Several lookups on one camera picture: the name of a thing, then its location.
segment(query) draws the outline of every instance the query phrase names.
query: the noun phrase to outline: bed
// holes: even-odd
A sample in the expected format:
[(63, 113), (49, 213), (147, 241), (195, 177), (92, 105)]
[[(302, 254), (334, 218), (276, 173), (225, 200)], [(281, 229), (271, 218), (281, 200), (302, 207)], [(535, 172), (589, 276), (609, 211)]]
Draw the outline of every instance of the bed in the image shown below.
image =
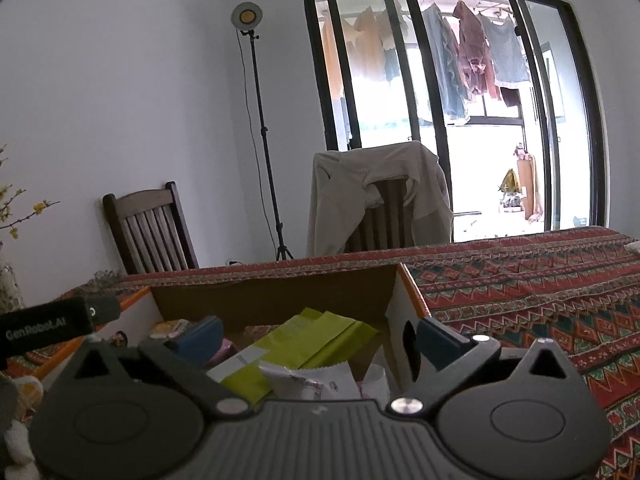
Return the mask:
[[(350, 253), (250, 266), (128, 276), (110, 289), (131, 297), (148, 286), (299, 276), (404, 263), (432, 316), (461, 333), (528, 348), (551, 337), (606, 411), (612, 443), (598, 478), (640, 475), (640, 255), (631, 238), (585, 227), (511, 238)], [(11, 375), (42, 376), (67, 346), (12, 361)]]

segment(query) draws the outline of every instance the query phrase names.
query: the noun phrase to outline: power cord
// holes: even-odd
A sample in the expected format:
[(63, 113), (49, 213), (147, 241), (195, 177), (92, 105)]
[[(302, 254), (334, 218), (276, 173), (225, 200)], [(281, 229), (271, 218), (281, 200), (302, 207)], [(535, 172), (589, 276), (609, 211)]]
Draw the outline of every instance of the power cord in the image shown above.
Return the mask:
[(271, 237), (271, 243), (273, 244), (273, 252), (278, 256), (278, 250), (276, 249), (276, 242), (273, 239), (273, 232), (271, 231), (271, 223), (267, 216), (267, 208), (264, 206), (264, 194), (262, 192), (262, 172), (260, 171), (260, 160), (258, 160), (258, 148), (255, 145), (254, 126), (251, 120), (251, 112), (249, 111), (249, 95), (246, 89), (246, 66), (244, 65), (244, 53), (242, 52), (242, 43), (240, 42), (240, 34), (236, 30), (236, 38), (238, 39), (238, 47), (240, 48), (240, 59), (242, 60), (242, 79), (244, 80), (244, 106), (246, 107), (246, 115), (249, 117), (249, 131), (251, 132), (251, 141), (254, 144), (255, 164), (258, 167), (258, 185), (260, 186), (260, 201), (262, 202), (262, 212), (264, 213), (264, 219), (267, 222), (269, 229), (269, 236)]

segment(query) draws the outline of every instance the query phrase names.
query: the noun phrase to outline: lamp stand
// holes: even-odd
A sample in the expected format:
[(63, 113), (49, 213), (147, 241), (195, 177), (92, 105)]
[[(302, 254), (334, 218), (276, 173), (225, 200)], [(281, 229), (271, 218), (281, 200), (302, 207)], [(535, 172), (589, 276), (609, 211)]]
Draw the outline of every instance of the lamp stand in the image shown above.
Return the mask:
[(258, 80), (258, 63), (255, 59), (255, 40), (259, 40), (260, 36), (256, 36), (255, 31), (241, 30), (240, 33), (243, 36), (249, 36), (251, 41), (251, 57), (254, 62), (254, 79), (255, 79), (255, 96), (258, 100), (258, 113), (260, 115), (260, 134), (262, 136), (262, 146), (264, 147), (264, 160), (267, 165), (267, 176), (269, 177), (269, 188), (271, 191), (271, 202), (273, 203), (273, 216), (276, 221), (276, 232), (278, 234), (278, 249), (276, 250), (276, 261), (282, 259), (286, 260), (287, 256), (290, 260), (293, 260), (293, 256), (284, 244), (284, 238), (282, 237), (282, 222), (280, 221), (280, 214), (278, 213), (278, 202), (276, 200), (276, 188), (273, 184), (273, 172), (271, 171), (271, 159), (269, 157), (269, 145), (267, 143), (267, 127), (264, 125), (264, 114), (262, 113), (262, 98), (260, 97), (260, 81)]

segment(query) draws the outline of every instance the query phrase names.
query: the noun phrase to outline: window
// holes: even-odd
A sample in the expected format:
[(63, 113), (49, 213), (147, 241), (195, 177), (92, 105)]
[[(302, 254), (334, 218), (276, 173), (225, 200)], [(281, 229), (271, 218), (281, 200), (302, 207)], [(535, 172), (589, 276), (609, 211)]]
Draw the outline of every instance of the window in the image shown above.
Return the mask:
[[(305, 10), (327, 148), (420, 140), (444, 170), (454, 240), (604, 222), (601, 117), (568, 4), (305, 0)], [(460, 52), (474, 20), (484, 57), (472, 62)], [(522, 181), (515, 202), (500, 190), (508, 174)]]

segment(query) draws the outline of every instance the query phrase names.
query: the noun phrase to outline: pink package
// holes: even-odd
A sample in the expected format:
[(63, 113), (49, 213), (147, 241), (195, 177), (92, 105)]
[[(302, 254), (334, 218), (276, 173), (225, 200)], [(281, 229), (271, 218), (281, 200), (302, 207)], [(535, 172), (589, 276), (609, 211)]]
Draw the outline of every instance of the pink package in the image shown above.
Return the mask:
[(236, 347), (236, 345), (232, 341), (229, 341), (229, 339), (223, 339), (220, 350), (218, 350), (213, 355), (213, 357), (209, 360), (205, 368), (209, 370), (214, 366), (218, 366), (220, 363), (226, 361), (230, 357), (233, 357), (237, 353), (238, 353), (238, 348)]

